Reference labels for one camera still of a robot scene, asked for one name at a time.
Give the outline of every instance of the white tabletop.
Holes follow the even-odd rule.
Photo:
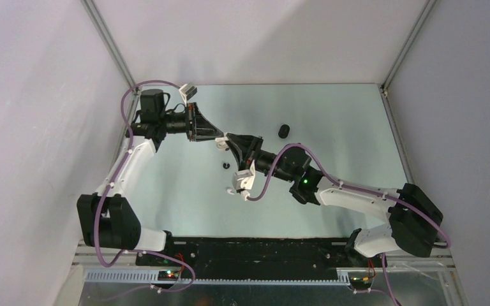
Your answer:
[[[176,89],[164,90],[172,95],[170,106],[181,102]],[[262,136],[264,150],[278,153],[287,143],[300,142],[342,179],[397,188],[406,182],[374,84],[205,85],[192,101],[222,131]],[[287,139],[278,137],[282,124],[290,126]],[[224,162],[230,169],[223,169]],[[344,208],[301,205],[288,192],[291,184],[277,179],[262,200],[245,202],[226,192],[236,170],[233,155],[218,151],[215,142],[168,135],[130,202],[143,226],[174,236],[345,237],[379,225]],[[257,176],[253,196],[264,182]]]

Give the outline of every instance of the small black object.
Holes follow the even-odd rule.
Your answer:
[[[285,139],[288,137],[288,133],[290,132],[290,126],[288,124],[283,124],[279,129],[279,137]]]

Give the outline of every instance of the wall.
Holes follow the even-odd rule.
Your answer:
[[[426,0],[96,1],[137,80],[380,83]]]
[[[490,305],[490,1],[439,1],[389,99],[470,304]]]
[[[0,1],[0,305],[53,303],[125,89],[80,1]]]

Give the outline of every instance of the black oval object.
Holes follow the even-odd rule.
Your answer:
[[[285,139],[286,137],[288,137],[289,132],[290,126],[288,126],[288,124],[283,124],[279,129],[279,137]]]

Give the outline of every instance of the white wall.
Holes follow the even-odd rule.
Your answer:
[[[439,1],[389,99],[471,305],[490,305],[490,1]]]
[[[53,302],[125,89],[80,1],[0,1],[0,305]]]
[[[95,1],[137,80],[381,83],[426,0]]]

